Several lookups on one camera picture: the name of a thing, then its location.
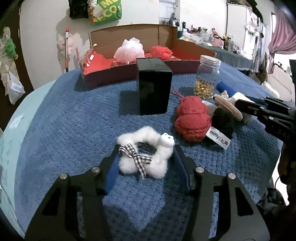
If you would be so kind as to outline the red knitted bunny plush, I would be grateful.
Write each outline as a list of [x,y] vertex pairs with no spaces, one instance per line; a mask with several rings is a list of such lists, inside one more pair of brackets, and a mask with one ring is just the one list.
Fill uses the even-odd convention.
[[208,108],[198,96],[186,96],[180,99],[176,109],[177,119],[174,127],[188,142],[201,142],[211,127]]

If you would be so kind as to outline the white fluffy soft item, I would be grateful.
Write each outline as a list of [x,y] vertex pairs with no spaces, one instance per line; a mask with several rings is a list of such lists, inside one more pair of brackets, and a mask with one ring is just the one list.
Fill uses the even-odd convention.
[[240,92],[236,92],[232,97],[230,97],[228,99],[228,101],[232,105],[235,105],[236,101],[238,101],[238,100],[244,100],[244,101],[248,101],[248,102],[254,103],[254,101],[250,100],[248,97],[246,97],[244,94],[242,94]]

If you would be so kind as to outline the blue cloth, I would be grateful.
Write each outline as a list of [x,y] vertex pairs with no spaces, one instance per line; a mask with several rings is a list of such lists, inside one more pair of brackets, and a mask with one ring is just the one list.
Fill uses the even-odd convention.
[[216,86],[216,89],[222,93],[224,91],[227,92],[228,97],[232,97],[234,96],[235,93],[237,93],[236,90],[234,90],[232,87],[228,86],[226,83],[224,83],[223,81],[219,82]]

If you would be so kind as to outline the white fluffy star scrunchie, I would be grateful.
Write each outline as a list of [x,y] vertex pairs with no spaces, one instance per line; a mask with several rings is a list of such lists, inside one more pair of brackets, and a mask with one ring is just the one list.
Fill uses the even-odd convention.
[[146,176],[164,178],[175,145],[172,135],[144,126],[136,132],[122,134],[117,143],[120,145],[118,167],[122,173],[138,173],[142,180]]

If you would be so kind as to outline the black bag on wall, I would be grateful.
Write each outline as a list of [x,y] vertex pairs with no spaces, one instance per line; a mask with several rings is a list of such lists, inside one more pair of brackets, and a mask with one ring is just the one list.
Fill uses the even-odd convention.
[[87,0],[69,0],[69,17],[71,19],[88,18]]

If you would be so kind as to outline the beige round brush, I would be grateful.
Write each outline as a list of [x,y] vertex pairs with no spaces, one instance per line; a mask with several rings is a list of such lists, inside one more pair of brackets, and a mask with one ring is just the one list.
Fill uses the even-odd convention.
[[230,103],[224,97],[215,94],[213,96],[214,101],[225,111],[229,112],[236,120],[242,121],[243,115],[232,103]]

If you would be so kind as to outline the black fluffy pompom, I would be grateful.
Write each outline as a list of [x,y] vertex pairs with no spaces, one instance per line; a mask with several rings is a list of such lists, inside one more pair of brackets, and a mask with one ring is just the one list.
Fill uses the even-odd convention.
[[233,139],[234,130],[236,130],[242,121],[238,121],[234,116],[224,109],[215,109],[212,116],[212,126],[222,132],[227,138]]

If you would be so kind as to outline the orange-tipped pole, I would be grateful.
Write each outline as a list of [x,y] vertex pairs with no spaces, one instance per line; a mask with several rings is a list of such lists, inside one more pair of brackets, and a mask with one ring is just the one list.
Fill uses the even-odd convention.
[[65,69],[66,72],[69,71],[69,61],[68,61],[68,37],[69,37],[69,28],[65,30]]

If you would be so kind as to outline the blue textured blanket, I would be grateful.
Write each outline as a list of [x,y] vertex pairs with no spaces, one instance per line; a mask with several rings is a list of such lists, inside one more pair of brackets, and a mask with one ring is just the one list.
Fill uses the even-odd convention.
[[120,156],[120,173],[103,204],[115,240],[181,240],[192,197],[181,191],[169,157],[180,145],[198,166],[234,173],[254,201],[261,197],[282,143],[252,118],[235,128],[223,149],[209,138],[188,142],[175,130],[180,97],[170,95],[167,112],[140,115],[135,80],[85,88],[80,70],[60,76],[39,105],[24,137],[15,179],[15,209],[26,230],[58,175],[85,173],[116,144],[152,157],[142,178],[132,158]]

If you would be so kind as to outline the glass jar with cork lid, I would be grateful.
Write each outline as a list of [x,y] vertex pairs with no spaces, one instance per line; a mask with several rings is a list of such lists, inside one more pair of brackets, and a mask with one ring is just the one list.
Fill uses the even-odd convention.
[[194,94],[201,99],[211,99],[220,75],[221,61],[217,58],[201,55],[197,69]]

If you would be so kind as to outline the white tag miffy label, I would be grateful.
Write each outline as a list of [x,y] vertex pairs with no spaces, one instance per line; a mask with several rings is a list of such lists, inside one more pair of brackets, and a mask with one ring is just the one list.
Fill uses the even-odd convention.
[[227,136],[225,136],[222,132],[220,132],[219,130],[217,130],[213,126],[211,126],[208,129],[208,131],[206,133],[206,137],[208,137],[213,142],[215,142],[216,144],[218,144],[224,150],[228,149],[229,144],[231,142],[231,140]]

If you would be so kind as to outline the cream lace scrunchie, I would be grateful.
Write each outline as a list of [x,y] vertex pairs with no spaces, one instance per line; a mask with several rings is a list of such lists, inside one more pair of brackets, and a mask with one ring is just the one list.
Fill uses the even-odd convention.
[[226,99],[226,100],[229,99],[229,95],[227,94],[227,90],[224,90],[224,91],[221,93],[221,97],[223,97],[223,98]]

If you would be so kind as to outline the plastic bag on door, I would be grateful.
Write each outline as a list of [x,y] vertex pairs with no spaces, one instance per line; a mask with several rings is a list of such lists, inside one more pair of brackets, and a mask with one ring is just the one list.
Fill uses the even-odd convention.
[[10,71],[8,72],[7,93],[11,104],[15,104],[25,94],[20,80]]

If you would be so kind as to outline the table with dark cloth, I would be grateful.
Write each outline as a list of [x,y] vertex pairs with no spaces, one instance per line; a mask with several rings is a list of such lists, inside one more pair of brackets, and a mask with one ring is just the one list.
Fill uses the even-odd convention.
[[241,55],[224,50],[218,46],[214,46],[211,42],[204,42],[202,37],[196,34],[188,33],[187,31],[178,31],[178,38],[187,42],[194,43],[200,47],[204,47],[216,53],[216,58],[222,62],[240,70],[253,72],[253,61]]

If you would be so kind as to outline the pink plush behind pole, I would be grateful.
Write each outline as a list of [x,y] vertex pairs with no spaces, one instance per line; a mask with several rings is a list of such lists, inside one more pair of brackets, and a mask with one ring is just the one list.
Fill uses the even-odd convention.
[[[74,40],[72,39],[72,34],[68,34],[68,45],[67,45],[67,54],[70,55],[73,49]],[[61,49],[63,55],[66,54],[66,38],[58,34],[57,46]]]

